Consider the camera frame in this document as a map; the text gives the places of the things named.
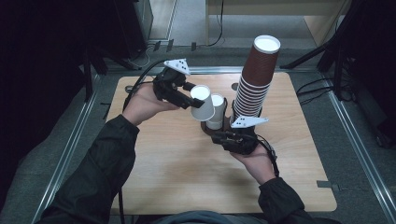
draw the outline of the small white cup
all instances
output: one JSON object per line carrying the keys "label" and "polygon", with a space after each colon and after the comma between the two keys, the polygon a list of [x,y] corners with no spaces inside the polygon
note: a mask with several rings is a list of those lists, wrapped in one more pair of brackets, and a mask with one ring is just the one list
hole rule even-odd
{"label": "small white cup", "polygon": [[211,130],[218,130],[222,127],[224,119],[224,97],[218,93],[212,94],[212,102],[215,107],[215,115],[206,121],[206,127]]}
{"label": "small white cup", "polygon": [[207,121],[215,115],[210,89],[205,85],[196,85],[191,91],[192,98],[204,101],[200,108],[191,107],[192,116],[199,121]]}

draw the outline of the white plastic part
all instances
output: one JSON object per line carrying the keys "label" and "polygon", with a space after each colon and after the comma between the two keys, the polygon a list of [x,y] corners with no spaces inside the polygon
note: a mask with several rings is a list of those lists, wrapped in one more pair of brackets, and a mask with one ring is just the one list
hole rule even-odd
{"label": "white plastic part", "polygon": [[176,60],[172,60],[172,61],[165,61],[163,64],[166,67],[175,69],[184,75],[190,74],[190,69],[189,69],[189,66],[187,65],[186,59],[176,59]]}
{"label": "white plastic part", "polygon": [[268,118],[256,118],[256,117],[247,117],[247,116],[239,116],[239,118],[231,124],[232,128],[248,128],[252,126],[256,126],[258,124],[262,124],[267,122]]}

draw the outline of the person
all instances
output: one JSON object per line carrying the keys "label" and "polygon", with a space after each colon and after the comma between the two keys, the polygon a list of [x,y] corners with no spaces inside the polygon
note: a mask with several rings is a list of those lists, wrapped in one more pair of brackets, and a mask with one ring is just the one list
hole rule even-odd
{"label": "person", "polygon": [[[137,126],[157,113],[176,109],[175,105],[157,100],[152,84],[141,85],[122,114],[105,124],[37,223],[107,223],[113,199],[134,167]],[[245,165],[260,185],[259,205],[268,223],[315,223],[298,194],[281,177],[275,177],[267,151],[260,144],[248,156],[231,155]],[[245,220],[210,211],[187,211],[156,223],[249,222]]]}

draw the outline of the black jacket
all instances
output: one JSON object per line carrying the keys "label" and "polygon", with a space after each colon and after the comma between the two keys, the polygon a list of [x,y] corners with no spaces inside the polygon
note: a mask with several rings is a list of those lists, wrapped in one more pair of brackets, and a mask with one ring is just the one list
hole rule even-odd
{"label": "black jacket", "polygon": [[[77,170],[56,193],[38,223],[107,223],[114,197],[134,167],[139,129],[123,116],[109,121]],[[269,223],[314,223],[297,193],[282,178],[260,186],[259,205]],[[209,211],[186,212],[158,223],[231,223]]]}

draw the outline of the wooden board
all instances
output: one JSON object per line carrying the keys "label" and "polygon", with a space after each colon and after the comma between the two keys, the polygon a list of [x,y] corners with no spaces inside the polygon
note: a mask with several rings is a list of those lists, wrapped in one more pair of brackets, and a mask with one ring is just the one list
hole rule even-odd
{"label": "wooden board", "polygon": [[[231,86],[239,78],[238,74],[192,75],[187,81],[207,85],[212,93],[220,93],[231,102],[236,96]],[[127,95],[124,87],[136,80],[120,79],[109,119],[121,113]],[[226,114],[231,115],[230,108]],[[332,190],[317,186],[317,180],[328,179],[288,74],[274,75],[262,117],[269,122],[256,126],[256,133],[274,147],[280,175],[301,196],[306,211],[333,211],[336,201]],[[261,212],[258,183],[239,161],[212,143],[189,108],[162,112],[139,129],[134,169],[122,188],[125,214],[175,214],[202,209]],[[116,198],[112,213],[118,212]]]}

